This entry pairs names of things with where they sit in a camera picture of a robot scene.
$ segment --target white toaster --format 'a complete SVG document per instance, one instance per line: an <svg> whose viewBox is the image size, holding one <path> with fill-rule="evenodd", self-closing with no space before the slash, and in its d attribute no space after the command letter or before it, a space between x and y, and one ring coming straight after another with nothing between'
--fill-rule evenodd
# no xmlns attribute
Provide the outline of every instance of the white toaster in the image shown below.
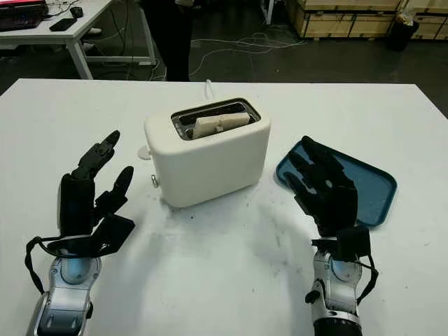
<svg viewBox="0 0 448 336"><path fill-rule="evenodd" d="M247 112L247 125L193 139L197 118ZM263 172L269 118L237 98L174 114L150 116L144 125L164 200L188 207L256 183Z"/></svg>

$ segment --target table surface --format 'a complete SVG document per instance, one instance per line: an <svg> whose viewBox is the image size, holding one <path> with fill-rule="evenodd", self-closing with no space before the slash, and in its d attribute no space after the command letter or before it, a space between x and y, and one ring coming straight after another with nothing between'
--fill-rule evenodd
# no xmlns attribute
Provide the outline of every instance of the table surface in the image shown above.
<svg viewBox="0 0 448 336"><path fill-rule="evenodd" d="M67 12L42 21L39 26L33 29L21 29L13 31L0 32L0 42L2 40L26 40L26 39L74 39L84 34L84 30L101 15L101 13L112 3L113 0L79 0L72 7L79 6L83 9L84 16L78 18L78 21L66 31L50 31L50 27L63 18L72 18L70 10ZM62 0L48 0L49 4L63 2ZM62 9L66 9L68 4L62 5ZM56 14L60 9L56 5L48 6L49 14Z"/></svg>
<svg viewBox="0 0 448 336"><path fill-rule="evenodd" d="M203 83L27 79L0 97L0 325L8 335L24 335L39 297L25 243L57 233L62 175L114 129L121 139L97 194L133 165L119 214L136 229L103 258L89 335L313 335L304 297L317 231L273 179L304 134L398 182L385 223L371 230L381 274L359 308L364 336L444 335L448 122L417 86L213 83L213 91L244 97L272 119L265 170L256 185L186 209L160 199L153 164L137 151L145 118L205 103ZM52 258L36 250L47 286Z"/></svg>

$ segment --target computer mouse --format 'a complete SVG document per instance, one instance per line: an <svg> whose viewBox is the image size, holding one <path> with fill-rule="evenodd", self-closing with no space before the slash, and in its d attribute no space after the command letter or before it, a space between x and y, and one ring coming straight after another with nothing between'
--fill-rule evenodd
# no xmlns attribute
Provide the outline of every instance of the computer mouse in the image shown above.
<svg viewBox="0 0 448 336"><path fill-rule="evenodd" d="M70 8L70 12L76 19L84 16L83 9L81 7L72 7Z"/></svg>

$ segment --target black pants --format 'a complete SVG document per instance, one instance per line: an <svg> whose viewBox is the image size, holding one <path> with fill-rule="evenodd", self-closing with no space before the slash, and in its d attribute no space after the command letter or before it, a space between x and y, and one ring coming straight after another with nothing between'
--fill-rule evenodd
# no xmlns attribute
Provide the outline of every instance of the black pants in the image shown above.
<svg viewBox="0 0 448 336"><path fill-rule="evenodd" d="M174 0L141 0L151 35L165 66L167 80L188 82L192 18L190 8Z"/></svg>

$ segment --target robotic hand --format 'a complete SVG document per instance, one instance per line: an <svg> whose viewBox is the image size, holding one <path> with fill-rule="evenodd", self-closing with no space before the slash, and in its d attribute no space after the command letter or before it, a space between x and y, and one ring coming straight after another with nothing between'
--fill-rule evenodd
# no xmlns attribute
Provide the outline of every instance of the robotic hand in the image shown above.
<svg viewBox="0 0 448 336"><path fill-rule="evenodd" d="M42 294L27 336L81 336L93 312L90 289L101 270L100 257L117 252L134 229L132 220L114 214L127 201L132 167L120 173L112 191L105 191L94 201L94 178L112 158L119 138L119 131L114 131L96 143L80 159L78 168L62 177L58 195L60 236L35 237L27 244L25 265ZM33 270L31 251L36 244L56 257L50 266L50 288L46 292Z"/></svg>
<svg viewBox="0 0 448 336"><path fill-rule="evenodd" d="M369 231L355 226L358 193L354 182L344 174L343 166L308 136L302 145L309 160L291 151L288 158L302 175L285 173L295 200L302 210L313 216L320 239L314 256L314 283L305 302L312 305L316 336L361 336L358 305L375 287L378 271L370 254ZM370 266L359 258L368 256ZM371 271L369 284L356 298L362 267Z"/></svg>

